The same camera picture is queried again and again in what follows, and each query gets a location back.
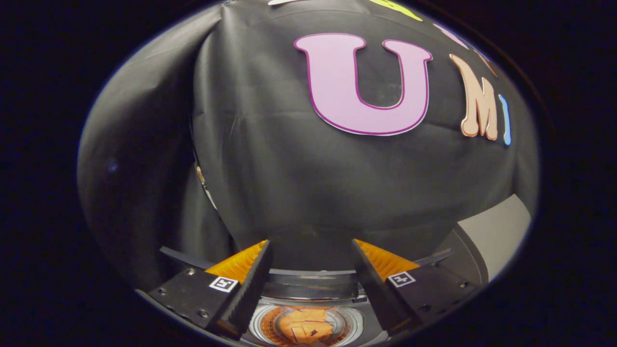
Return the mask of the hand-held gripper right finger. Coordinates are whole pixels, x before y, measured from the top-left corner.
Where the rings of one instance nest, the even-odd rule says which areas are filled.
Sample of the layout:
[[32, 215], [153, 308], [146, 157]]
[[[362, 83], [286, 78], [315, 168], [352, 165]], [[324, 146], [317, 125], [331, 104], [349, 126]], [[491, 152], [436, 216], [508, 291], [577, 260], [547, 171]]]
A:
[[480, 286], [445, 266], [419, 264], [353, 239], [352, 262], [377, 321], [389, 334], [435, 323], [469, 301]]

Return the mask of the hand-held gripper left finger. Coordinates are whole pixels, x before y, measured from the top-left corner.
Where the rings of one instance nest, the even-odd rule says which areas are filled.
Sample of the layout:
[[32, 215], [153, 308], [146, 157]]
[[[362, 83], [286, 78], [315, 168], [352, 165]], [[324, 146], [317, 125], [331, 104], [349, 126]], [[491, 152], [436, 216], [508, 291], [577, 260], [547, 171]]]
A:
[[271, 242], [263, 240], [209, 268], [189, 265], [147, 297], [193, 329], [238, 340], [249, 327], [272, 259]]

